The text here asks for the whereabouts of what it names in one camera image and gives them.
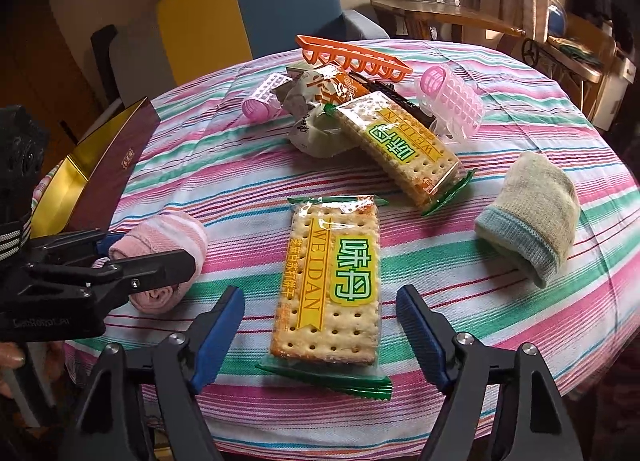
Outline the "left hand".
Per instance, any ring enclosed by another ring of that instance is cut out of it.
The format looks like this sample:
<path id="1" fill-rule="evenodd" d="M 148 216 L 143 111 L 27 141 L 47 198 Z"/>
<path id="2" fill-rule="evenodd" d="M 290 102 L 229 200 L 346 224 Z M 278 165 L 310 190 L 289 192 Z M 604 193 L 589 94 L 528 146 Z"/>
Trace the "left hand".
<path id="1" fill-rule="evenodd" d="M 4 378 L 4 371 L 13 371 L 24 365 L 25 355 L 15 343 L 1 343 L 0 344 L 0 393 L 4 397 L 12 398 L 12 391 L 8 382 Z"/>

